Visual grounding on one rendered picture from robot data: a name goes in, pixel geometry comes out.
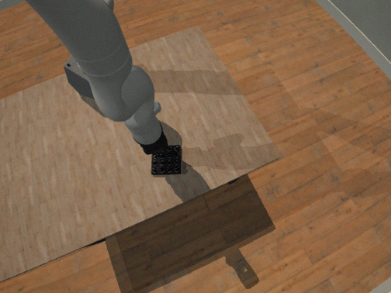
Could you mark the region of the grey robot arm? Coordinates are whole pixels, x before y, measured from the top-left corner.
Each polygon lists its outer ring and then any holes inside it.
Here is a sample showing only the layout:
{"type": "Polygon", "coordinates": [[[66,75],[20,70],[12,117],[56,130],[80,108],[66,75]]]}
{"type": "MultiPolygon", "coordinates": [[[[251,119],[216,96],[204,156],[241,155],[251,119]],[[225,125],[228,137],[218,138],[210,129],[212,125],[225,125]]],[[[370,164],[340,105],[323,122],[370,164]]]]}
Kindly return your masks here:
{"type": "Polygon", "coordinates": [[[149,75],[133,65],[130,50],[113,13],[114,1],[26,2],[54,31],[80,70],[86,73],[101,112],[113,121],[124,122],[136,136],[152,133],[157,125],[154,86],[149,75]]]}

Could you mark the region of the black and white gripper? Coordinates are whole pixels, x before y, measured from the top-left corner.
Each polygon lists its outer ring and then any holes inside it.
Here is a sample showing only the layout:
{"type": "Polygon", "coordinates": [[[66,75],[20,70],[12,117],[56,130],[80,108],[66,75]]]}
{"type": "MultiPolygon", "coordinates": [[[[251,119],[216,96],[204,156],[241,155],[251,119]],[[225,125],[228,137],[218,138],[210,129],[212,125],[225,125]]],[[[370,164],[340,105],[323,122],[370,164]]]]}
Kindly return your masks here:
{"type": "MultiPolygon", "coordinates": [[[[157,115],[161,111],[159,102],[154,102],[154,114],[157,115]]],[[[132,134],[132,133],[131,133],[132,134]]],[[[154,131],[146,136],[136,136],[132,134],[134,140],[140,144],[145,154],[159,153],[168,150],[168,141],[164,135],[162,125],[157,119],[157,125],[154,131]]]]}

